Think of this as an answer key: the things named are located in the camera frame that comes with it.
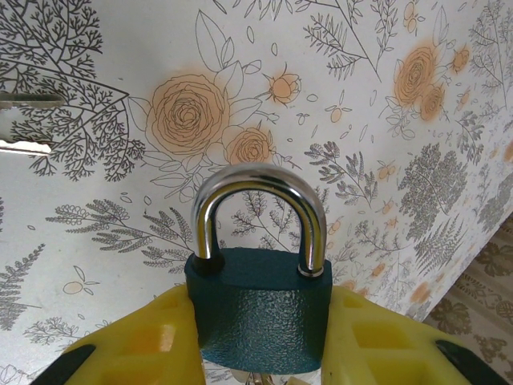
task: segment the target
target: textured padlock body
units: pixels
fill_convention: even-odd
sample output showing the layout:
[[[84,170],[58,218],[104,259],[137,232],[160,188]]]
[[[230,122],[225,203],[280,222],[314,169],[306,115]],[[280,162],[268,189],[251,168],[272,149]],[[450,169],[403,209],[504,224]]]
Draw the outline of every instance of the textured padlock body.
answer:
[[[277,375],[321,367],[331,263],[319,278],[297,271],[298,255],[266,249],[222,249],[224,268],[200,276],[194,254],[185,265],[202,355],[241,371]]]

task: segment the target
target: padlock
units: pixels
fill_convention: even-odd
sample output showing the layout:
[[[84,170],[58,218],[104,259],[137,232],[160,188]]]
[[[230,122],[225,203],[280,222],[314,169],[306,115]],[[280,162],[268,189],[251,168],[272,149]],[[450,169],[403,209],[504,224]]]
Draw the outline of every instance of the padlock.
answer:
[[[216,211],[234,193],[261,190],[287,202],[301,224],[299,253],[220,249]],[[267,164],[224,168],[192,210],[196,253],[185,265],[204,359],[240,371],[287,375],[321,366],[332,289],[326,219],[299,176]]]

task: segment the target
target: floral wallpaper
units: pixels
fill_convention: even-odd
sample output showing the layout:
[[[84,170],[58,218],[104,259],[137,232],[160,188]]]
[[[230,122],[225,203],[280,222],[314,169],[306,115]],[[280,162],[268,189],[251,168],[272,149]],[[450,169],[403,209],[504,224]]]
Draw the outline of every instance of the floral wallpaper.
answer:
[[[513,211],[513,6],[502,0],[5,0],[0,384],[184,282],[192,200],[229,164],[305,178],[337,285],[426,317]],[[243,192],[222,247],[298,251],[296,214]],[[236,383],[206,364],[209,383]]]

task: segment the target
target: padlock shackle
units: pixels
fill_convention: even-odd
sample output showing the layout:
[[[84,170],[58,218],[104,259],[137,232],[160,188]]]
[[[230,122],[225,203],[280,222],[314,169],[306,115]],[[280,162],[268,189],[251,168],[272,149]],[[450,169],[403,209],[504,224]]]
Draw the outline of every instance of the padlock shackle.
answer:
[[[246,190],[261,190],[280,197],[299,217],[301,243],[298,269],[306,277],[322,275],[326,247],[326,216],[315,191],[299,176],[270,164],[228,166],[210,176],[200,187],[192,209],[196,256],[213,259],[220,255],[216,235],[216,212],[227,197]]]

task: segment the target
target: patterned carpet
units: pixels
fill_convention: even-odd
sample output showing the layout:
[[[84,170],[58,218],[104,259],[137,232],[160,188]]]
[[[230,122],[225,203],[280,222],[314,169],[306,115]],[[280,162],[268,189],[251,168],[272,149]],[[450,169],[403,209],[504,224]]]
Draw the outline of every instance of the patterned carpet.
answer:
[[[513,215],[425,323],[458,335],[513,383]]]

